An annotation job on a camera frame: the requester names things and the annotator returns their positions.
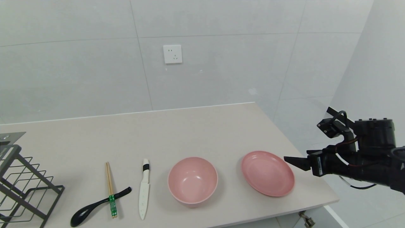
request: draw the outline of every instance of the electrical outlet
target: electrical outlet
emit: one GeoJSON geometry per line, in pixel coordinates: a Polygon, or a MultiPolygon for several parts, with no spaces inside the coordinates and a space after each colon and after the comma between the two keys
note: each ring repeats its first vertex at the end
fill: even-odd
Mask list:
{"type": "Polygon", "coordinates": [[[164,63],[182,63],[181,45],[164,45],[163,46],[164,63]]]}

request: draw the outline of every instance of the ceramic knife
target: ceramic knife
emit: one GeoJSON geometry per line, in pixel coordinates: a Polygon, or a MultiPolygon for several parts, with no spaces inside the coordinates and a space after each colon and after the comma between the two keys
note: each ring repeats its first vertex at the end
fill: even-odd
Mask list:
{"type": "Polygon", "coordinates": [[[148,208],[148,196],[149,196],[149,160],[143,160],[143,178],[141,181],[141,188],[139,190],[139,215],[141,219],[145,219],[146,209],[148,208]]]}

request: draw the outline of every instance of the metal rack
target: metal rack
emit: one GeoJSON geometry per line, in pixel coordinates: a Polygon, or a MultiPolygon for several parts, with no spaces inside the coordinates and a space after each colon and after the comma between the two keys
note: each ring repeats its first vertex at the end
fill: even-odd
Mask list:
{"type": "Polygon", "coordinates": [[[22,157],[20,151],[18,145],[0,146],[1,228],[10,223],[30,222],[34,215],[43,219],[40,225],[43,228],[65,187],[52,184],[53,176],[45,176],[46,170],[39,170],[39,164],[31,164],[33,158],[22,157]],[[47,192],[56,193],[56,198],[49,210],[44,212],[38,207],[47,192]],[[33,196],[40,197],[39,201],[34,202],[33,196]],[[32,216],[21,219],[28,212],[32,216]]]}

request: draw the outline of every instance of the pink plate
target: pink plate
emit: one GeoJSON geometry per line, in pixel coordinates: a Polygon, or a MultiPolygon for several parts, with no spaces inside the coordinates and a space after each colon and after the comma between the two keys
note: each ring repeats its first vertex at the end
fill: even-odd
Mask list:
{"type": "Polygon", "coordinates": [[[294,173],[278,156],[253,151],[242,160],[242,172],[246,181],[257,191],[268,196],[285,196],[294,187],[294,173]]]}
{"type": "Polygon", "coordinates": [[[173,197],[187,206],[196,207],[207,200],[218,184],[214,166],[200,157],[188,157],[170,170],[169,190],[173,197]]]}

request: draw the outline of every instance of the countertop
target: countertop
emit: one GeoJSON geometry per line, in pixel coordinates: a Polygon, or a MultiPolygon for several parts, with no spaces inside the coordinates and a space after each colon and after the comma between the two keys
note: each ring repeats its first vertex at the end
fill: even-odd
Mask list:
{"type": "MultiPolygon", "coordinates": [[[[223,227],[339,200],[322,178],[294,166],[290,167],[295,187],[287,196],[269,197],[250,187],[240,170],[248,152],[302,156],[255,103],[9,124],[0,129],[1,133],[26,131],[16,142],[21,154],[33,156],[33,162],[54,176],[52,183],[66,188],[46,228],[70,227],[78,209],[108,196],[107,161],[114,192],[128,186],[133,191],[117,200],[117,219],[111,218],[105,204],[80,227],[223,227]],[[167,176],[179,160],[194,156],[216,167],[219,182],[204,205],[189,209],[171,196],[167,176]],[[150,193],[146,218],[141,220],[138,193],[144,158],[151,164],[150,193]]],[[[39,221],[34,218],[8,227],[39,227],[39,221]]]]}

